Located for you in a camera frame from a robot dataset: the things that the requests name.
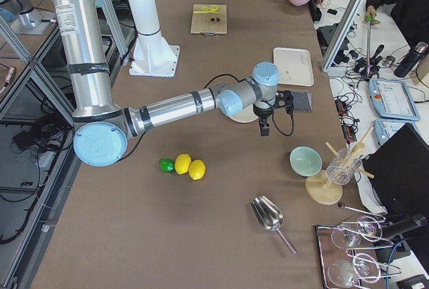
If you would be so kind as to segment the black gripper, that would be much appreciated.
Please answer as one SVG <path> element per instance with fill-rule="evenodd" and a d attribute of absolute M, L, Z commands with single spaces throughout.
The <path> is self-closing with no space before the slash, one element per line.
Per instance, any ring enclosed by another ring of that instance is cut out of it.
<path fill-rule="evenodd" d="M 270 132 L 268 118 L 274 114 L 274 108 L 269 103 L 254 103 L 253 112 L 259 118 L 260 135 L 268 136 Z"/>

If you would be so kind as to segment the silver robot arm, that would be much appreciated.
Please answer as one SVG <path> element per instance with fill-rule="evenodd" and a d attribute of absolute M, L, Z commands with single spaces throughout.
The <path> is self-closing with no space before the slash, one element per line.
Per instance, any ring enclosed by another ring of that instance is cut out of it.
<path fill-rule="evenodd" d="M 232 116 L 260 108 L 277 95 L 279 70 L 271 62 L 255 66 L 235 84 L 192 91 L 138 109 L 118 106 L 112 97 L 96 4 L 98 0 L 51 0 L 76 100 L 73 112 L 76 155 L 91 166 L 118 162 L 132 137 L 193 115 L 220 109 Z M 137 30 L 133 75 L 173 76 L 180 49 L 162 36 L 155 0 L 129 0 Z"/>

